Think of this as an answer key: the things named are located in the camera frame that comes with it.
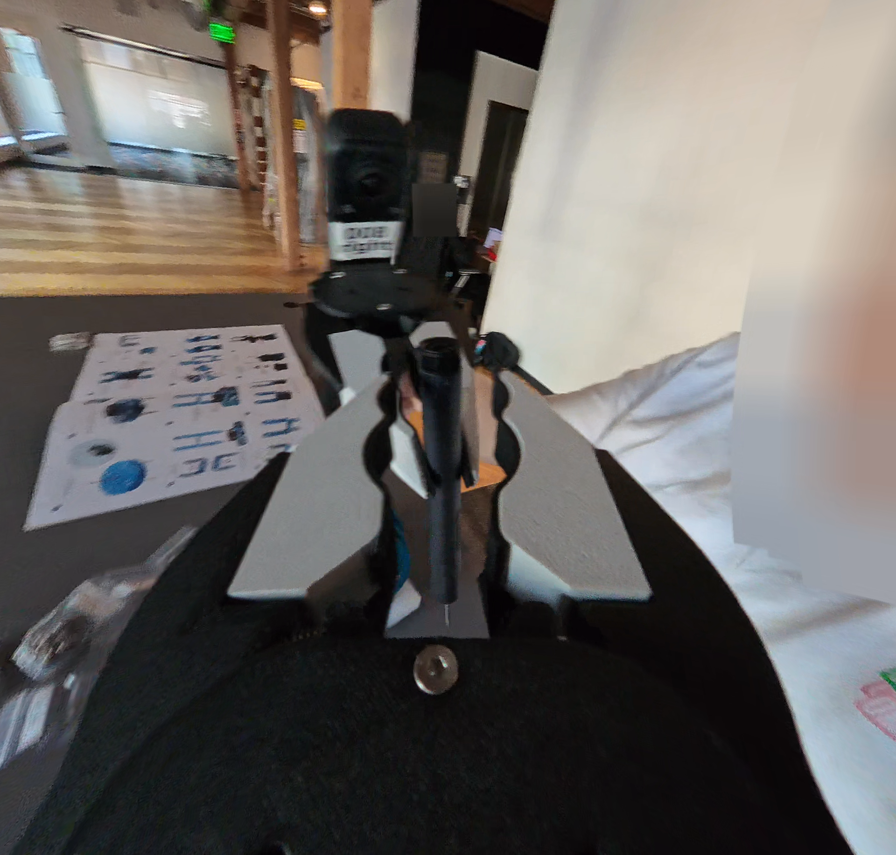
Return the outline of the bag of silver screws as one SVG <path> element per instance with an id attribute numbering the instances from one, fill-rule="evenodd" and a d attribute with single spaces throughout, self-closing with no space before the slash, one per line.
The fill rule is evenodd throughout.
<path id="1" fill-rule="evenodd" d="M 162 574 L 196 536 L 184 526 L 141 563 L 110 570 L 77 585 L 28 630 L 11 656 L 29 681 L 60 681 L 108 653 Z"/>

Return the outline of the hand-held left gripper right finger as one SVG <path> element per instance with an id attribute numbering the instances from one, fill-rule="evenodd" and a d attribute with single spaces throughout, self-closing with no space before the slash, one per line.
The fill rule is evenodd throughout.
<path id="1" fill-rule="evenodd" d="M 509 370 L 480 370 L 479 434 L 503 473 L 479 576 L 490 635 L 524 608 L 552 628 L 584 606 L 651 601 L 595 448 L 546 397 Z"/>

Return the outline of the person's white shirt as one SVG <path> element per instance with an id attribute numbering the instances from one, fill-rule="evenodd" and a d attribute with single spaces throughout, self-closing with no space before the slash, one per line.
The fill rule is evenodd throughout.
<path id="1" fill-rule="evenodd" d="M 788 557 L 734 540 L 731 424 L 740 335 L 548 400 L 688 534 L 770 659 L 822 818 L 846 853 L 894 853 L 894 605 L 808 584 Z"/>

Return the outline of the wooden pillar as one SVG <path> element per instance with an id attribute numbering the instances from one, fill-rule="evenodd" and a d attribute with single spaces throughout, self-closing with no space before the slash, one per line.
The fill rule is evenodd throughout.
<path id="1" fill-rule="evenodd" d="M 374 0 L 330 0 L 331 108 L 366 109 Z"/>

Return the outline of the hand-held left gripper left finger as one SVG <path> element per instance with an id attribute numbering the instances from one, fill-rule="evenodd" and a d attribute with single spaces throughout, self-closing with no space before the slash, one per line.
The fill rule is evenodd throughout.
<path id="1" fill-rule="evenodd" d="M 392 461 L 396 387 L 378 377 L 287 458 L 228 597 L 297 601 L 326 620 L 357 606 L 384 635 L 396 582 Z"/>

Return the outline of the black screwdriver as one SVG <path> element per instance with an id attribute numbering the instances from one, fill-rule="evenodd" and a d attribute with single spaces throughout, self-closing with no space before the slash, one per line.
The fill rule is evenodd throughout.
<path id="1" fill-rule="evenodd" d="M 451 630 L 461 572 L 461 496 L 465 466 L 462 432 L 462 359 L 456 339 L 433 336 L 418 350 L 423 445 L 430 478 L 427 500 L 429 598 L 440 630 Z"/>

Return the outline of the blue robot arm base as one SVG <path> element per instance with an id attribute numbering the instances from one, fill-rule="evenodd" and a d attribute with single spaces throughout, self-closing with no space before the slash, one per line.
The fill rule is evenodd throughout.
<path id="1" fill-rule="evenodd" d="M 391 515 L 396 557 L 396 579 L 393 592 L 397 594 L 398 591 L 409 581 L 411 559 L 404 525 L 398 513 L 394 509 L 392 510 Z"/>

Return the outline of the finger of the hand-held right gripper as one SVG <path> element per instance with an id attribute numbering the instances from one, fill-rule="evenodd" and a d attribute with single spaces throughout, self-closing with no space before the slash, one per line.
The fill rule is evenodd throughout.
<path id="1" fill-rule="evenodd" d="M 467 315 L 449 312 L 448 323 L 458 342 L 462 371 L 462 480 L 465 486 L 479 482 L 479 426 L 476 411 L 476 354 L 469 335 Z"/>
<path id="2" fill-rule="evenodd" d="M 336 411 L 352 401 L 381 374 L 383 340 L 319 308 L 306 308 L 305 342 L 324 411 Z"/>

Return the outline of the printed instruction sheet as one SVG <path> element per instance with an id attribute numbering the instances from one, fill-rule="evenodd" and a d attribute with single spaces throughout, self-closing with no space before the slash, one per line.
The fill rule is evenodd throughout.
<path id="1" fill-rule="evenodd" d="M 24 530 L 251 480 L 324 417 L 282 325 L 97 334 Z"/>

